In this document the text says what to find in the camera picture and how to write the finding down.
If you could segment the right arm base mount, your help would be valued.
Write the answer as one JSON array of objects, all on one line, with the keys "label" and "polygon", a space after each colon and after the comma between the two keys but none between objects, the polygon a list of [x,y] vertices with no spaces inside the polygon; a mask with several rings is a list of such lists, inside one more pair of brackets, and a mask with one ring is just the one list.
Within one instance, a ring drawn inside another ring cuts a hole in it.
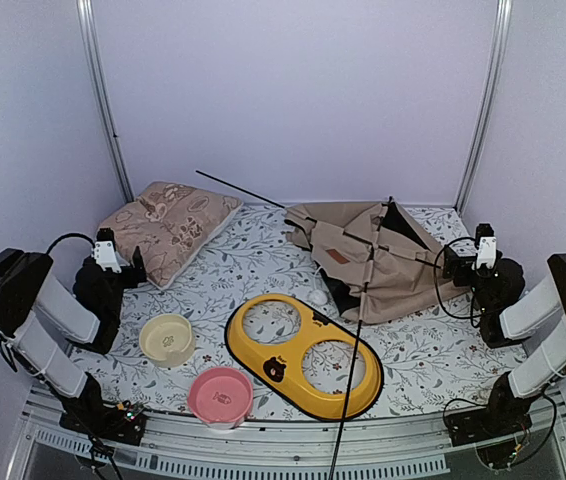
[{"label": "right arm base mount", "polygon": [[490,441],[475,448],[479,461],[490,470],[505,470],[521,459],[529,441],[530,415],[494,417],[488,407],[453,398],[443,408],[442,420],[454,447]]}]

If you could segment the beige fabric pet tent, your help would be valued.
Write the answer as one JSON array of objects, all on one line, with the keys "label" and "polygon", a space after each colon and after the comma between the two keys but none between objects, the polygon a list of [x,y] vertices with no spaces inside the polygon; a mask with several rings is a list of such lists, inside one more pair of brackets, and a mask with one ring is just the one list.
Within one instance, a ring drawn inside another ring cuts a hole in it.
[{"label": "beige fabric pet tent", "polygon": [[389,322],[468,292],[442,277],[442,245],[392,198],[297,204],[284,222],[345,320]]}]

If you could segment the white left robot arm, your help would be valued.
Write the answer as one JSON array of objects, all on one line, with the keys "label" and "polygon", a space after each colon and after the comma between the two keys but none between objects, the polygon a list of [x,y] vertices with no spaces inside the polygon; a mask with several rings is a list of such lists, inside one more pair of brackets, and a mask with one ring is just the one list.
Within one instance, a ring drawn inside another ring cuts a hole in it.
[{"label": "white left robot arm", "polygon": [[101,434],[116,411],[105,405],[98,381],[70,360],[49,330],[85,350],[109,353],[123,294],[145,282],[147,274],[140,250],[123,260],[109,229],[100,230],[91,247],[71,289],[53,273],[50,251],[0,252],[0,347],[8,362],[21,363],[47,383],[89,433]]}]

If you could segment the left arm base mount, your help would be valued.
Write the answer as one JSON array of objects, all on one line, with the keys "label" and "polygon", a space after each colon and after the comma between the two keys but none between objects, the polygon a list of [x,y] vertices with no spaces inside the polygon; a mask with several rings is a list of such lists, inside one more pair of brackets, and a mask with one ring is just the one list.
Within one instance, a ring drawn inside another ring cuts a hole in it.
[{"label": "left arm base mount", "polygon": [[139,446],[145,432],[147,417],[138,405],[124,402],[108,406],[65,402],[59,425],[67,430],[100,440],[110,440]]}]

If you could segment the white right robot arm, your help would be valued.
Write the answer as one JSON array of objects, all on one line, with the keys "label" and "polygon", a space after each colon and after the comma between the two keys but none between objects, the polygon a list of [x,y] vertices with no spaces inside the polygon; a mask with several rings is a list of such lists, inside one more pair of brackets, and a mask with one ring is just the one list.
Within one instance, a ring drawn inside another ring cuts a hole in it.
[{"label": "white right robot arm", "polygon": [[475,256],[461,257],[448,245],[443,256],[442,277],[471,290],[470,313],[479,315],[489,347],[522,343],[552,316],[560,317],[522,364],[495,381],[479,422],[487,435],[500,436],[527,414],[551,381],[566,376],[566,253],[548,258],[549,274],[529,291],[522,266],[495,248],[479,247]]}]

